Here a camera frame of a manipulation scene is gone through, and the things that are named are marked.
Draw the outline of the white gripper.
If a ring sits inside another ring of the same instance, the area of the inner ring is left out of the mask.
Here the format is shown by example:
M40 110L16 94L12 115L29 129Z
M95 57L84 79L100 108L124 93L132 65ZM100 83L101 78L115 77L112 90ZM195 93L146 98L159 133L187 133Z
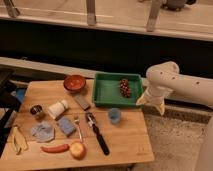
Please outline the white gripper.
M149 103L153 106L157 106L157 110L161 116L165 113L165 90L160 87L149 86L146 88L143 95L137 99L136 105L144 105Z

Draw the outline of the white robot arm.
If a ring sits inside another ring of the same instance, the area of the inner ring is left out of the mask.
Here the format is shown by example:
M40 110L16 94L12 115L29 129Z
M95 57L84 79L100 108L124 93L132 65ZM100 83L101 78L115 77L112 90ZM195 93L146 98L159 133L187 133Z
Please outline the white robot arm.
M198 104L213 109L213 79L182 75L172 61L149 67L146 71L148 86L137 99L136 105L150 104L161 115L165 113L165 96L172 90ZM195 171L213 171L213 116L210 118Z

